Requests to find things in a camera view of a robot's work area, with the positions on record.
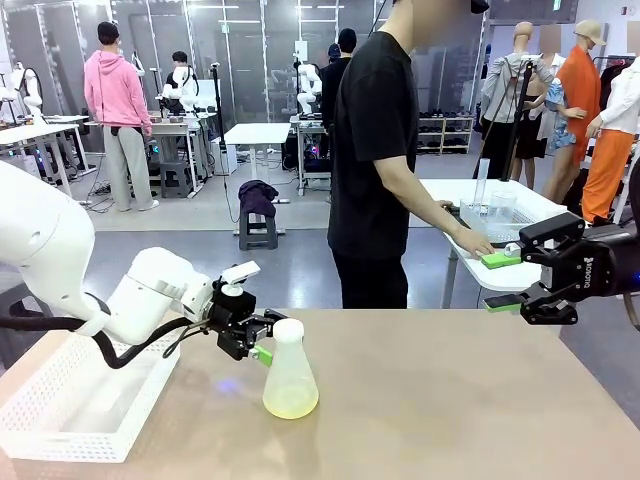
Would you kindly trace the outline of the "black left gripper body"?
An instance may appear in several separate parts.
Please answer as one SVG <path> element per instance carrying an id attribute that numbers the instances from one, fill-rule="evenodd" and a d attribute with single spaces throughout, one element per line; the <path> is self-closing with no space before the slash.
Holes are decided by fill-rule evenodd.
<path id="1" fill-rule="evenodd" d="M 232 359 L 241 361 L 256 343 L 252 315 L 256 297 L 248 292 L 228 296 L 217 291 L 209 311 L 209 328 L 218 334 L 217 346 Z"/>

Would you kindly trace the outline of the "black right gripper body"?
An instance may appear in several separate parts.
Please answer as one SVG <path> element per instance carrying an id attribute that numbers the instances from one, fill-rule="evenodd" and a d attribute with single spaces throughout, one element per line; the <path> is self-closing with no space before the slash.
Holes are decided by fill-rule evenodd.
<path id="1" fill-rule="evenodd" d="M 639 291 L 639 235 L 621 227 L 587 229 L 547 252 L 542 284 L 567 301 Z"/>

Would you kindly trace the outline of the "person's right hand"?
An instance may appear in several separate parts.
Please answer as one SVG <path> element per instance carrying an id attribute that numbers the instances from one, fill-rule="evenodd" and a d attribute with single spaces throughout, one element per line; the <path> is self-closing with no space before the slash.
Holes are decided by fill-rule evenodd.
<path id="1" fill-rule="evenodd" d="M 481 233 L 464 226 L 459 226 L 452 234 L 454 242 L 474 258 L 494 253 L 494 247 Z"/>

